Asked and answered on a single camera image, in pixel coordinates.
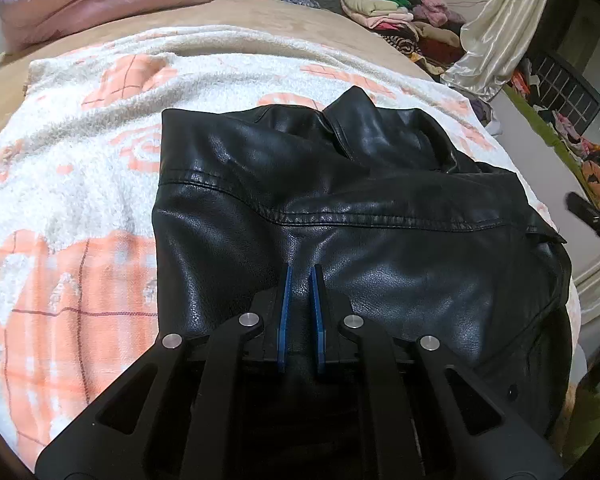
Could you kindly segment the green fabric ledge cover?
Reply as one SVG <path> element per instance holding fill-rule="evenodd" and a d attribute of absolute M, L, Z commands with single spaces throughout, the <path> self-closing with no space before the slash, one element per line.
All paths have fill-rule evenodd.
<path fill-rule="evenodd" d="M 552 148 L 562 163 L 577 179 L 584 195 L 588 200 L 593 199 L 593 194 L 583 177 L 581 164 L 577 161 L 570 149 L 567 148 L 564 140 L 559 136 L 552 125 L 544 122 L 543 118 L 527 103 L 527 101 L 512 87 L 504 86 L 502 91 L 516 107 L 518 112 L 524 116 L 531 129 L 543 140 L 543 142 Z"/>

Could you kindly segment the white and orange fleece blanket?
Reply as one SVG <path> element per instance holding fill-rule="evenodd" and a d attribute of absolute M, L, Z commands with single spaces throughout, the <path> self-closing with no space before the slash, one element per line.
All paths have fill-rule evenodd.
<path fill-rule="evenodd" d="M 351 88 L 418 108 L 477 162 L 516 174 L 461 94 L 320 44 L 230 26 L 169 27 L 33 61 L 0 132 L 0 477 L 38 479 L 38 456 L 157 339 L 151 215 L 161 115 L 292 105 L 324 110 Z M 220 479 L 328 479 L 310 305 L 306 352 L 243 362 Z"/>

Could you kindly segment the cream satin curtain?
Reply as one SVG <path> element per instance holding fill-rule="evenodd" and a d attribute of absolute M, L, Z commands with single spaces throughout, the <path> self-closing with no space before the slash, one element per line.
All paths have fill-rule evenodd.
<path fill-rule="evenodd" d="M 509 81 L 527 52 L 547 0 L 488 0 L 460 29 L 464 56 L 441 80 L 489 101 Z"/>

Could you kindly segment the pile of folded clothes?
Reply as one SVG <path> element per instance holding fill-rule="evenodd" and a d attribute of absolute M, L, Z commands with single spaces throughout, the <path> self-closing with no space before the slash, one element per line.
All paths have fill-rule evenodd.
<path fill-rule="evenodd" d="M 465 54 L 460 30 L 466 20 L 444 0 L 340 0 L 340 6 L 434 81 Z"/>

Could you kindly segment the black leather jacket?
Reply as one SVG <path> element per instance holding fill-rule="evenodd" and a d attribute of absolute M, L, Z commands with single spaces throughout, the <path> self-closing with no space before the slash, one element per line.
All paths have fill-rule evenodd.
<path fill-rule="evenodd" d="M 161 115 L 151 221 L 159 327 L 204 336 L 292 273 L 289 351 L 308 277 L 391 336 L 437 336 L 539 434 L 571 364 L 564 239 L 503 165 L 477 162 L 418 108 L 351 88 L 324 110 Z"/>

